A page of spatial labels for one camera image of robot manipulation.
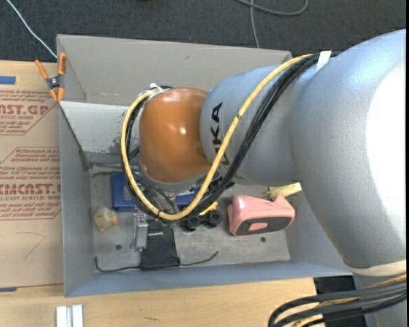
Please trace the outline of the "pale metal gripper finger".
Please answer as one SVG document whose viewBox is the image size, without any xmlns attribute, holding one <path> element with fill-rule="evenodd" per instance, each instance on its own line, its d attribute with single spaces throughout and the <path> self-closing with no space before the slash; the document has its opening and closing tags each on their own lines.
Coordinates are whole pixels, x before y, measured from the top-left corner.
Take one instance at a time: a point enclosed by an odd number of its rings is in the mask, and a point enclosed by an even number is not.
<svg viewBox="0 0 409 327">
<path fill-rule="evenodd" d="M 145 214 L 136 213 L 134 216 L 134 240 L 133 247 L 136 251 L 141 251 L 147 246 L 147 234 L 149 224 Z"/>
</svg>

